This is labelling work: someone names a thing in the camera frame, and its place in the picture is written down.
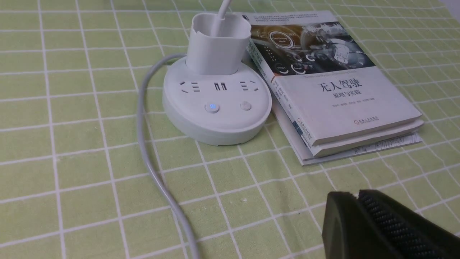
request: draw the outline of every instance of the tablecloth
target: tablecloth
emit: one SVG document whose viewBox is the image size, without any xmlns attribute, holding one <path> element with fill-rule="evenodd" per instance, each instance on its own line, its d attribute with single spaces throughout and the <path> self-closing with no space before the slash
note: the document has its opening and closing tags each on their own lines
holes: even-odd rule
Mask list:
<svg viewBox="0 0 460 259">
<path fill-rule="evenodd" d="M 141 160 L 137 91 L 186 52 L 219 0 L 0 1 L 0 258 L 191 258 Z M 250 142 L 184 136 L 147 95 L 155 166 L 203 258 L 323 259 L 326 195 L 375 188 L 460 235 L 460 24 L 437 0 L 233 0 L 231 11 L 331 10 L 420 109 L 423 143 L 301 167 L 270 116 Z"/>
</svg>

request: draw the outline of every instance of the gray cable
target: gray cable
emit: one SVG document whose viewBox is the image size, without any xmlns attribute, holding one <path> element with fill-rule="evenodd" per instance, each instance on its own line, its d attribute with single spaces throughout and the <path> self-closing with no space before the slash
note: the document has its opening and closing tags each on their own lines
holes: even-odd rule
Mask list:
<svg viewBox="0 0 460 259">
<path fill-rule="evenodd" d="M 152 176 L 153 181 L 155 182 L 156 186 L 158 187 L 160 192 L 163 194 L 163 196 L 166 198 L 172 210 L 176 214 L 179 222 L 181 223 L 184 229 L 185 235 L 187 236 L 187 240 L 189 241 L 190 250 L 192 252 L 192 258 L 199 259 L 200 253 L 198 251 L 198 246 L 196 244 L 196 239 L 195 239 L 195 235 L 193 234 L 192 227 L 190 226 L 190 223 L 187 217 L 185 216 L 184 212 L 180 208 L 179 204 L 176 202 L 176 200 L 171 195 L 171 193 L 169 193 L 163 181 L 160 179 L 160 177 L 155 172 L 155 169 L 153 168 L 152 163 L 150 162 L 149 156 L 147 154 L 147 148 L 145 146 L 145 139 L 144 139 L 144 132 L 143 132 L 144 97 L 145 97 L 145 91 L 147 90 L 147 86 L 149 85 L 150 79 L 158 71 L 158 69 L 162 65 L 164 65 L 167 61 L 171 59 L 175 59 L 175 58 L 183 58 L 185 56 L 186 54 L 184 53 L 178 53 L 178 54 L 172 54 L 172 55 L 166 56 L 162 58 L 160 61 L 158 61 L 155 65 L 153 65 L 150 68 L 149 72 L 147 72 L 147 74 L 145 75 L 145 78 L 144 78 L 144 81 L 142 82 L 142 87 L 139 90 L 139 96 L 138 96 L 138 111 L 137 111 L 137 116 L 136 116 L 137 117 L 137 133 L 138 133 L 139 146 L 141 148 L 142 159 L 144 160 L 144 163 L 147 166 L 147 169 L 149 170 L 150 175 Z"/>
</svg>

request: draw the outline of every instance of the book spine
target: book spine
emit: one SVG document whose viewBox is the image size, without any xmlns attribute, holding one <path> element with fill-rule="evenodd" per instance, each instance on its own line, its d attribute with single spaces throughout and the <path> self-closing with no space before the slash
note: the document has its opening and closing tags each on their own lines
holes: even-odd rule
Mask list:
<svg viewBox="0 0 460 259">
<path fill-rule="evenodd" d="M 275 74 L 268 66 L 267 62 L 264 60 L 264 57 L 260 53 L 260 51 L 255 46 L 255 43 L 250 40 L 247 46 L 247 51 L 251 56 L 252 60 L 256 64 L 258 70 L 260 71 L 262 77 L 268 83 L 271 91 L 278 98 L 281 106 L 283 107 L 284 111 L 289 114 L 290 120 L 293 122 L 293 126 L 295 127 L 296 131 L 305 142 L 308 148 L 312 147 L 312 144 L 316 141 L 313 138 L 310 131 L 308 130 L 304 120 L 300 116 L 300 113 L 295 108 L 295 105 L 290 101 L 289 96 L 287 95 L 286 91 L 283 89 L 281 84 L 278 83 L 276 80 Z"/>
</svg>

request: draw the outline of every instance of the black object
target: black object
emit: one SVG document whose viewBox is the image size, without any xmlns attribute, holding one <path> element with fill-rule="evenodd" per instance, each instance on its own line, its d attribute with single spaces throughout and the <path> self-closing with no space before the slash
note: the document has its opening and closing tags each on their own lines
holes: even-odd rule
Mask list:
<svg viewBox="0 0 460 259">
<path fill-rule="evenodd" d="M 378 190 L 330 192 L 327 259 L 460 259 L 460 238 Z"/>
</svg>

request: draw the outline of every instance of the white power strip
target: white power strip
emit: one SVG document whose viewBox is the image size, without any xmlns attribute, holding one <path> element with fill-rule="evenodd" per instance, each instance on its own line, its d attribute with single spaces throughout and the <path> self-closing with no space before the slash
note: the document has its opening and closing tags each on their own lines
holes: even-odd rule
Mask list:
<svg viewBox="0 0 460 259">
<path fill-rule="evenodd" d="M 163 85 L 163 107 L 174 126 L 215 146 L 254 138 L 271 110 L 265 81 L 243 63 L 235 74 L 204 76 L 188 69 L 185 60 L 168 68 Z"/>
</svg>

